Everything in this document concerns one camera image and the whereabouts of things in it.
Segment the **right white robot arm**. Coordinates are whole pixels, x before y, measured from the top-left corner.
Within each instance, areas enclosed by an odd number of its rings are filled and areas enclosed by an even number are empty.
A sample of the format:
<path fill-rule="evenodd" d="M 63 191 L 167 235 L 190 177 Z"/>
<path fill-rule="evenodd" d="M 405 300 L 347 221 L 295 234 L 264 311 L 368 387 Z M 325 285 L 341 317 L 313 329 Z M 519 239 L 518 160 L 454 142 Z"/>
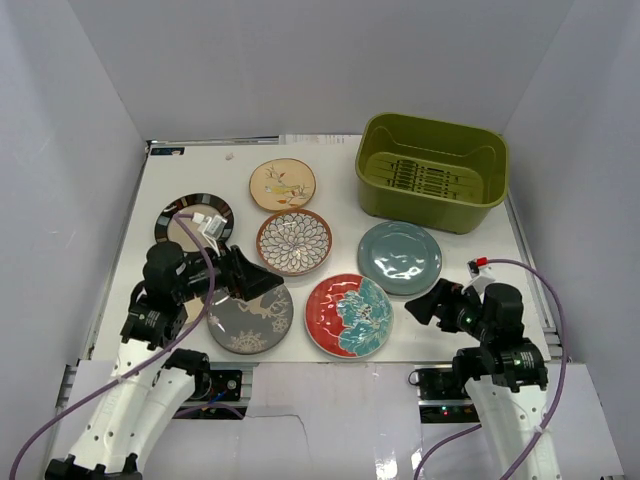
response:
<path fill-rule="evenodd" d="M 548 397 L 548 370 L 539 348 L 524 335 L 520 291 L 492 283 L 478 293 L 441 279 L 405 308 L 423 325 L 435 320 L 443 332 L 478 341 L 454 356 L 451 384 L 471 399 L 500 478 L 561 478 L 547 429 L 558 402 Z"/>

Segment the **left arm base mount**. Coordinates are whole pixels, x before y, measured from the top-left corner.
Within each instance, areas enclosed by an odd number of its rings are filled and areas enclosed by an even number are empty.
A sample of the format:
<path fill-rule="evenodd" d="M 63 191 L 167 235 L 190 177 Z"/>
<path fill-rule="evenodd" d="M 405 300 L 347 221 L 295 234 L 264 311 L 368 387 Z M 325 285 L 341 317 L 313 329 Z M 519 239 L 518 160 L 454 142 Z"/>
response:
<path fill-rule="evenodd" d="M 242 420 L 246 408 L 237 406 L 242 398 L 241 370 L 211 370 L 204 386 L 181 406 L 174 415 L 182 420 Z"/>

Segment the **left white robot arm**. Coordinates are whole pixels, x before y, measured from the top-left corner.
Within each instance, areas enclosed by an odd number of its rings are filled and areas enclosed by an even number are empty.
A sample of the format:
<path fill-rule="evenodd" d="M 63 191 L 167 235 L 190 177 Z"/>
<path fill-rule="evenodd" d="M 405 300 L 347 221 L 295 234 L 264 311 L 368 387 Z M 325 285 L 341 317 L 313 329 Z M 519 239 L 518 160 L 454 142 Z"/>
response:
<path fill-rule="evenodd" d="M 171 241 L 152 246 L 143 279 L 131 293 L 109 382 L 93 398 L 96 409 L 48 479 L 140 479 L 148 456 L 182 403 L 211 387 L 209 358 L 179 348 L 187 333 L 186 303 L 209 306 L 217 291 L 253 300 L 283 284 L 236 247 L 186 253 Z"/>

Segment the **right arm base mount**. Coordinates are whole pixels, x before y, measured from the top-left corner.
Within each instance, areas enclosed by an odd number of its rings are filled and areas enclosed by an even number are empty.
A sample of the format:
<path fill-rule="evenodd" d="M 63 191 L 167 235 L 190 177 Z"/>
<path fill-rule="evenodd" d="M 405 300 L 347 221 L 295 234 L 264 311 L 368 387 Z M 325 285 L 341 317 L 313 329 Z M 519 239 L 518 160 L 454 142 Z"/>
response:
<path fill-rule="evenodd" d="M 475 406 L 450 367 L 417 368 L 409 373 L 407 381 L 417 390 L 423 425 L 479 422 Z"/>

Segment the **red and teal flower plate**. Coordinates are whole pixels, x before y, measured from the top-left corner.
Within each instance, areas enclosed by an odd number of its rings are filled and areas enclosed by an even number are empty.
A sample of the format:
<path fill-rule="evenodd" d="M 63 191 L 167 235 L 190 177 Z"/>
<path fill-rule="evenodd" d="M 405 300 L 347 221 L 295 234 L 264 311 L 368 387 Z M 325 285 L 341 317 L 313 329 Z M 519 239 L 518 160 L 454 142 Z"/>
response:
<path fill-rule="evenodd" d="M 348 360 L 366 358 L 391 336 L 394 313 L 386 292 L 373 280 L 354 273 L 331 276 L 307 298 L 304 321 L 314 344 Z"/>

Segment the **white petal pattern bowl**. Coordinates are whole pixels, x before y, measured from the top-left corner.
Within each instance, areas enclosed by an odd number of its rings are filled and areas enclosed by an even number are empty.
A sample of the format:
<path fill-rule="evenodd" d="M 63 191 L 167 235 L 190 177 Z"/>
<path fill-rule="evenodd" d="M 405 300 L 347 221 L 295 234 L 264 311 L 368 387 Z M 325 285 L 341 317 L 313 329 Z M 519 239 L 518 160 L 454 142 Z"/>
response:
<path fill-rule="evenodd" d="M 256 235 L 264 263 L 285 276 L 300 276 L 328 258 L 333 237 L 328 223 L 315 212 L 293 209 L 271 215 Z"/>

